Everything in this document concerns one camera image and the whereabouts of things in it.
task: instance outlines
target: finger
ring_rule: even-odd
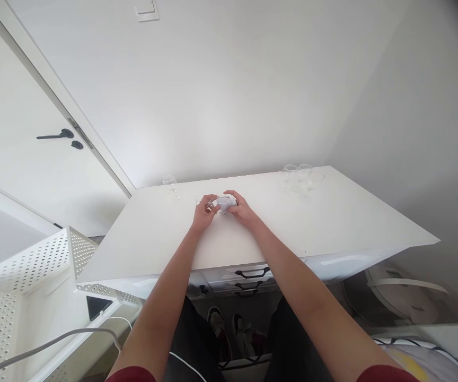
[[[234,196],[236,198],[236,202],[238,203],[238,205],[240,204],[240,202],[243,202],[245,201],[245,199],[243,198],[243,196],[241,196],[240,194],[238,194],[235,190],[227,190],[227,191],[224,191],[224,194],[230,194],[232,196]]]
[[[220,210],[220,206],[216,206],[214,209],[210,211],[210,215],[216,215],[216,213]]]
[[[241,207],[240,206],[232,206],[232,207],[229,207],[227,209],[228,213],[238,213],[240,211],[241,211]]]
[[[209,195],[205,195],[202,197],[201,201],[199,202],[200,205],[202,206],[205,206],[206,204],[208,204],[208,202],[212,199],[216,199],[217,195],[215,194],[209,194]]]

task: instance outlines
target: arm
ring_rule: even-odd
[[[373,365],[401,368],[363,331],[324,283],[282,243],[244,198],[228,212],[256,239],[282,293],[336,382],[354,382]]]
[[[208,201],[213,197],[216,195],[205,195],[196,207],[192,226],[144,303],[108,376],[128,366],[141,366],[157,382],[163,380],[197,243],[220,208],[212,211],[206,209]]]

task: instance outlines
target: red sleeve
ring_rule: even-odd
[[[375,365],[366,369],[356,382],[419,382],[407,371],[388,365]]]
[[[155,382],[155,378],[140,366],[130,366],[116,371],[105,382]]]

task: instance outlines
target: leg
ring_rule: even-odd
[[[209,323],[196,312],[185,297],[171,352],[194,367],[208,382],[224,381],[217,364],[218,340]],[[199,376],[183,362],[169,354],[164,382],[199,382]]]
[[[271,317],[268,343],[273,355],[265,382],[333,381],[312,341],[284,297]]]

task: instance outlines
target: door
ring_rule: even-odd
[[[62,129],[73,137],[36,139]],[[86,236],[105,235],[128,201],[1,36],[0,189]]]

